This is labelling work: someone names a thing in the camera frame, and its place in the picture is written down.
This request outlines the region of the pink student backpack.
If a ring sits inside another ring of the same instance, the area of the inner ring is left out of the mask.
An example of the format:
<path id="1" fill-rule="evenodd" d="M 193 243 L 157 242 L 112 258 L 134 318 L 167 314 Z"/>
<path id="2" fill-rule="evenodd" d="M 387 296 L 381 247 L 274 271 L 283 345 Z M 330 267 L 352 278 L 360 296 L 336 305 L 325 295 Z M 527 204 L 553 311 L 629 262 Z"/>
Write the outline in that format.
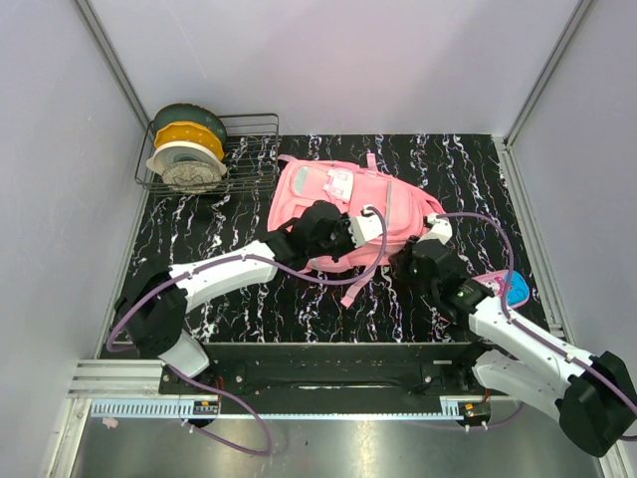
<path id="1" fill-rule="evenodd" d="M 373 153 L 366 156 L 367 165 L 337 160 L 305 160 L 282 154 L 284 167 L 270 207 L 268 228 L 273 230 L 286 221 L 299 217 L 316 201 L 336 206 L 341 213 L 357 216 L 364 207 L 375 207 L 385 220 L 387 244 L 377 236 L 343 257 L 328 256 L 311 259 L 302 268 L 324 273 L 344 273 L 362 268 L 360 279 L 351 284 L 340 300 L 350 307 L 356 296 L 370 281 L 376 269 L 387 266 L 391 255 L 399 252 L 408 239 L 429 233 L 426 220 L 445 210 L 426 191 L 381 172 Z"/>

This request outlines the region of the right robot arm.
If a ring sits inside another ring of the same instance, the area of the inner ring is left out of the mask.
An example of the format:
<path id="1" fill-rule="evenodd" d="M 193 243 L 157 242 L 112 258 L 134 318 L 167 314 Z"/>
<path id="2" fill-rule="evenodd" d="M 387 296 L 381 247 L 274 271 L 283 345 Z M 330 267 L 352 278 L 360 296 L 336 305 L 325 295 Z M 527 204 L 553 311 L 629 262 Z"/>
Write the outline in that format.
<path id="1" fill-rule="evenodd" d="M 579 449 L 604 456 L 636 421 L 636 387 L 625 362 L 562 341 L 511 309 L 503 295 L 470 277 L 436 239 L 410 239 L 389 259 L 394 276 L 417 286 L 441 316 L 486 340 L 484 352 L 457 364 L 464 394 L 487 388 L 555 420 Z"/>

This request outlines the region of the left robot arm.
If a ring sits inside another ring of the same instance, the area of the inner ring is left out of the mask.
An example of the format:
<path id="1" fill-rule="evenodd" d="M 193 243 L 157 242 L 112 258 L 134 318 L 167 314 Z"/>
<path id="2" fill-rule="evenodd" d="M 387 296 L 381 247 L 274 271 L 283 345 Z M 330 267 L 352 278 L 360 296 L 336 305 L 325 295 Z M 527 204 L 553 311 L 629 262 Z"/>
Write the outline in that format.
<path id="1" fill-rule="evenodd" d="M 364 244 L 365 222 L 364 216 L 319 200 L 234 252 L 150 272 L 121 294 L 115 306 L 118 323 L 106 349 L 125 351 L 126 346 L 114 343 L 125 331 L 141 358 L 162 360 L 180 371 L 180 382 L 189 391 L 205 393 L 214 384 L 215 370 L 203 347 L 184 330 L 185 316 L 212 299 L 270 282 L 280 270 L 298 272 L 311 259 L 346 255 Z"/>

